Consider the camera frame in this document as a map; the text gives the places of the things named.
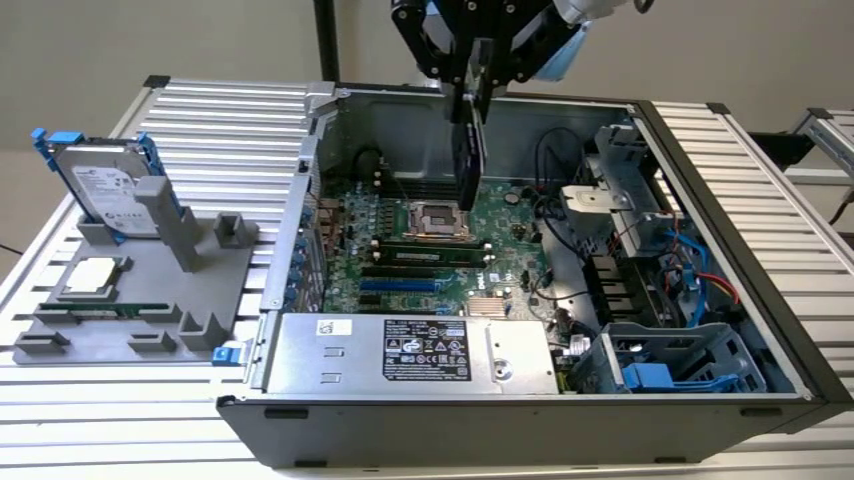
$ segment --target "white sticker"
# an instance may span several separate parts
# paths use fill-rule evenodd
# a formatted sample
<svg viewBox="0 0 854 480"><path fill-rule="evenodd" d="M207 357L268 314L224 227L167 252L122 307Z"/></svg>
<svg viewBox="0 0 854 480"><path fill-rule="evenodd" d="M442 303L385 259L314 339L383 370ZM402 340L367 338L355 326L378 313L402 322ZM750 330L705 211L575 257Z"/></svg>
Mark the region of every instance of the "white sticker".
<svg viewBox="0 0 854 480"><path fill-rule="evenodd" d="M318 336L353 335L353 320L330 319L318 320Z"/></svg>
<svg viewBox="0 0 854 480"><path fill-rule="evenodd" d="M134 179L123 170L76 166L75 177L102 221L126 235L158 235L148 210L134 200Z"/></svg>

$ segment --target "white wall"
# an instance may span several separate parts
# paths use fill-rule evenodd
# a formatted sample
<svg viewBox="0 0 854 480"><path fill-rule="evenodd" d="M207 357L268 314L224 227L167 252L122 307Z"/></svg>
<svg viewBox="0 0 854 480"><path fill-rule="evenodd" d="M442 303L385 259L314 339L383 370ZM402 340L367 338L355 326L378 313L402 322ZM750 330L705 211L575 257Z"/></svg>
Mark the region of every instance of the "white wall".
<svg viewBox="0 0 854 480"><path fill-rule="evenodd" d="M417 78L389 4L338 0L345 80ZM311 0L3 0L0 241L26 246L62 195L19 153L34 127L108 133L152 73L317 79L315 38ZM518 89L719 101L749 128L777 130L808 106L854 107L853 44L854 0L658 0L646 16L629 7L598 22L562 83ZM810 198L833 210L840 191Z"/></svg>
<svg viewBox="0 0 854 480"><path fill-rule="evenodd" d="M318 78L317 48L310 0L3 0L0 148L108 134L150 74Z"/></svg>

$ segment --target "hard drive label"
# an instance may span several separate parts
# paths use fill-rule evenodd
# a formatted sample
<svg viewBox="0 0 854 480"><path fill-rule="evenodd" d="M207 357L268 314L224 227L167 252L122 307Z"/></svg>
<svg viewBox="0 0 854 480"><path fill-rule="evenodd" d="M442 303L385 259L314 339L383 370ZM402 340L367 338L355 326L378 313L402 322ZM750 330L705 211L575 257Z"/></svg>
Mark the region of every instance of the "hard drive label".
<svg viewBox="0 0 854 480"><path fill-rule="evenodd" d="M102 221L126 235L158 235L148 210L134 199L136 184L119 168L75 166L72 172Z"/></svg>
<svg viewBox="0 0 854 480"><path fill-rule="evenodd" d="M393 382L470 382L462 320L386 320L383 376Z"/></svg>

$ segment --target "motherboard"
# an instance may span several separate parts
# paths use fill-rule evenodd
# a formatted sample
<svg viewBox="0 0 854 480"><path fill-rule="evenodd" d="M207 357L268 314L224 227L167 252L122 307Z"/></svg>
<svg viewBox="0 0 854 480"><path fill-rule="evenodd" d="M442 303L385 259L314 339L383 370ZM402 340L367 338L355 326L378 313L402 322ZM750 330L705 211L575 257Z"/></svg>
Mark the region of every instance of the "motherboard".
<svg viewBox="0 0 854 480"><path fill-rule="evenodd" d="M553 305L531 295L546 258L522 190L485 183L469 212L403 186L399 195L362 183L333 190L325 311L549 318Z"/></svg>

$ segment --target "capacitor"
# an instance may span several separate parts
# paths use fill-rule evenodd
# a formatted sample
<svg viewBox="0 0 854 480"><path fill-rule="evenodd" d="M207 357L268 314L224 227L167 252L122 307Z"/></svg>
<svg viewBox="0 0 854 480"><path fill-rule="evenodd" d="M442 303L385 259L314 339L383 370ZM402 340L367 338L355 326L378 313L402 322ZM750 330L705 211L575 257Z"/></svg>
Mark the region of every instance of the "capacitor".
<svg viewBox="0 0 854 480"><path fill-rule="evenodd" d="M507 205L519 205L521 197L518 194L510 192L505 194L505 203Z"/></svg>

